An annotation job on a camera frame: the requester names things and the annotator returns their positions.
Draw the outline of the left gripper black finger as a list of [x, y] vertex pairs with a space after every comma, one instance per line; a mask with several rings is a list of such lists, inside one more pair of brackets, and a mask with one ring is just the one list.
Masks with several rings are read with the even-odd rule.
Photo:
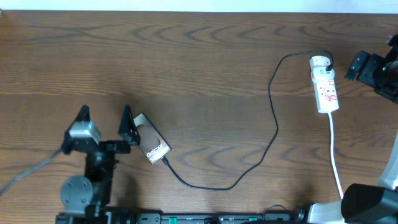
[[127, 141], [129, 145], [140, 145], [141, 137], [134, 123], [131, 107], [129, 105], [125, 105], [124, 107], [118, 134], [123, 138], [124, 141]]
[[87, 105], [83, 105], [78, 112], [75, 122], [90, 122], [90, 108]]

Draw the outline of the smartphone with bronze screen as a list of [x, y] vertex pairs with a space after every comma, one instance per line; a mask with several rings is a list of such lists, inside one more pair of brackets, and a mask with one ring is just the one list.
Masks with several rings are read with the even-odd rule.
[[134, 118], [134, 124], [141, 138], [139, 149], [151, 164], [157, 163], [172, 150], [170, 144], [144, 113]]

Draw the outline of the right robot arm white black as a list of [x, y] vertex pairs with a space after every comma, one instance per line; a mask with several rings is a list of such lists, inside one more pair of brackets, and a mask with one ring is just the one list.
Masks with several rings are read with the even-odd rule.
[[[358, 52], [345, 78], [370, 86], [377, 95], [397, 103], [397, 35], [390, 36], [387, 44], [390, 50], [384, 57]], [[326, 57], [310, 60], [318, 112], [328, 116], [338, 109], [333, 76], [324, 74], [329, 63]], [[306, 223], [397, 223], [397, 147], [377, 185], [351, 184], [338, 191], [340, 200], [312, 204]]]

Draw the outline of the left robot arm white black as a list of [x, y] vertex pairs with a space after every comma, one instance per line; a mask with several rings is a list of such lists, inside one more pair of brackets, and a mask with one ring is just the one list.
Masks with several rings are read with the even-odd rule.
[[130, 209], [110, 207], [114, 170], [118, 154], [129, 154], [140, 145], [140, 135], [133, 122], [131, 107], [124, 107], [118, 134], [121, 140], [102, 140], [101, 132], [90, 119], [90, 108], [81, 107], [75, 120], [66, 130], [61, 151], [86, 154], [85, 173], [69, 178], [60, 190], [64, 212], [55, 218], [62, 223], [135, 223]]

